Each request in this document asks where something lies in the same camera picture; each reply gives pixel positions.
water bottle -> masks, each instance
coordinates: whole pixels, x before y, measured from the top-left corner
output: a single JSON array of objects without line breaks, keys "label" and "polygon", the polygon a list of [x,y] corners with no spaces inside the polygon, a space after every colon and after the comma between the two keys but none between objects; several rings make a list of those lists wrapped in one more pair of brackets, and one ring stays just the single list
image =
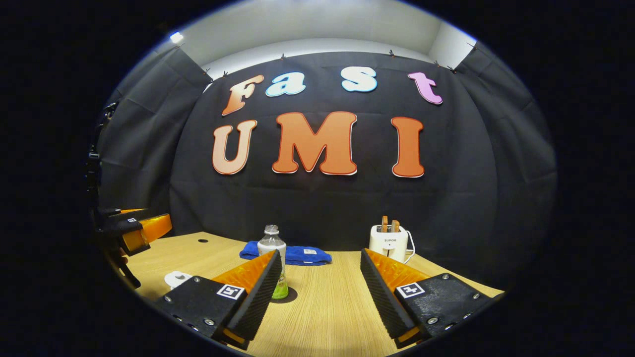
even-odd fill
[{"label": "water bottle", "polygon": [[284,275],[284,253],[286,252],[286,243],[280,239],[278,228],[275,224],[267,224],[265,226],[265,236],[258,242],[258,254],[263,255],[278,249],[280,258],[282,259],[282,273],[278,279],[276,289],[272,299],[284,299],[289,295],[289,287],[286,284]]}]

wooden table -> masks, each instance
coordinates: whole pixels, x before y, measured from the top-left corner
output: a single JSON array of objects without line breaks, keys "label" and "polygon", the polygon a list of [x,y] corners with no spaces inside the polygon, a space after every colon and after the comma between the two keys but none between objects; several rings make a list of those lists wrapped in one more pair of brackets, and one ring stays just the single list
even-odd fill
[{"label": "wooden table", "polygon": [[[170,291],[166,274],[177,270],[211,279],[247,262],[238,254],[245,244],[204,232],[158,239],[150,250],[130,257],[128,266],[142,284],[136,291],[156,300]],[[359,270],[361,252],[328,253],[331,264],[286,266],[287,282],[298,297],[269,304],[248,354],[387,356],[403,350],[395,347],[375,308]],[[418,255],[408,265],[430,276],[452,273]],[[489,297],[503,292],[452,274]]]}]

ceiling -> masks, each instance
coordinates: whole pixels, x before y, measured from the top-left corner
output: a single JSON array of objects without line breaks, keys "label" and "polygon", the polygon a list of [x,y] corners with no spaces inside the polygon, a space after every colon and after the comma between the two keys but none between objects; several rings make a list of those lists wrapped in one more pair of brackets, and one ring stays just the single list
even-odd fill
[{"label": "ceiling", "polygon": [[282,41],[359,39],[427,54],[441,20],[394,0],[247,0],[197,19],[179,32],[198,65]]}]

light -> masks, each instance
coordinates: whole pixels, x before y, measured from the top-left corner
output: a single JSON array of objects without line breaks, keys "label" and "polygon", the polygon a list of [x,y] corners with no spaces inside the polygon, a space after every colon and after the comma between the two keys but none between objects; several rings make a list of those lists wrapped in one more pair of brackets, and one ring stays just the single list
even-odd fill
[{"label": "light", "polygon": [[178,43],[183,39],[183,35],[180,32],[175,32],[174,35],[170,36],[170,39],[173,43]]}]

bottle cap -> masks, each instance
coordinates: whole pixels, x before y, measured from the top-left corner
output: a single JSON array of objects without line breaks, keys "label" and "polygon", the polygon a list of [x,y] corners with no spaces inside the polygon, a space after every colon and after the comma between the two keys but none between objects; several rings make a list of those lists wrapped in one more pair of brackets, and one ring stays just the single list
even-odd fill
[{"label": "bottle cap", "polygon": [[265,226],[265,233],[267,234],[278,234],[280,233],[275,224],[267,224]]}]

